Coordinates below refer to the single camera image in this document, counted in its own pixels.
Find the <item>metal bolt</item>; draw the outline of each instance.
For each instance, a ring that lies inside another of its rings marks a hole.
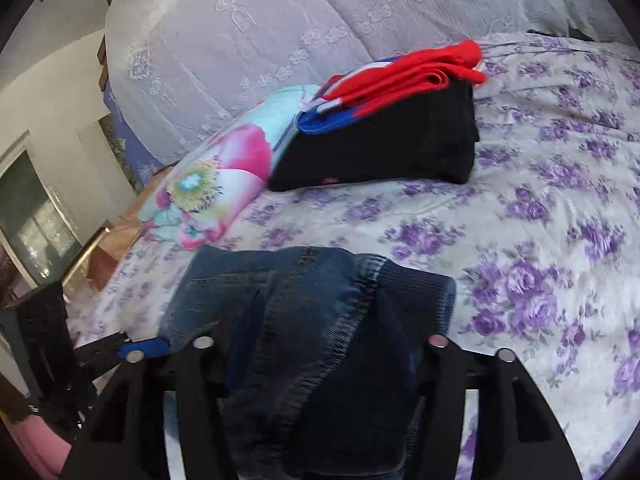
[[[429,336],[429,344],[436,348],[444,348],[449,345],[449,340],[440,334],[434,334]]]
[[[132,350],[127,354],[127,361],[129,363],[139,363],[145,358],[145,353],[142,350]]]
[[[208,335],[201,336],[193,341],[193,346],[198,350],[204,350],[213,346],[213,338]]]
[[[509,350],[508,348],[500,348],[496,355],[498,356],[498,359],[507,363],[513,363],[516,360],[516,354],[513,353],[513,350]]]

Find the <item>red cloth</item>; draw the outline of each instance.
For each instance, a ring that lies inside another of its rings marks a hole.
[[[368,115],[411,95],[446,88],[449,76],[473,84],[485,82],[486,75],[473,70],[481,56],[479,45],[472,40],[417,50],[386,66],[366,66],[366,70],[358,69],[337,80],[332,77],[322,99],[328,102],[338,99],[341,107],[358,107],[355,115]]]

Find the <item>pink fabric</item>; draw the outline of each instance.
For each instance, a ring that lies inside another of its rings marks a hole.
[[[71,451],[71,444],[57,436],[39,416],[8,427],[9,433],[31,467],[44,480],[56,480]]]

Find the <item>black cloth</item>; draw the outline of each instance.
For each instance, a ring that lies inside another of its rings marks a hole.
[[[269,189],[393,178],[464,184],[478,140],[472,86],[452,79],[444,90],[417,94],[349,126],[319,135],[298,132]]]

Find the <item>floral pillow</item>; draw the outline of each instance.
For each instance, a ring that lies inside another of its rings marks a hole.
[[[147,236],[185,249],[218,240],[266,186],[274,152],[318,89],[274,92],[185,156],[140,210]]]

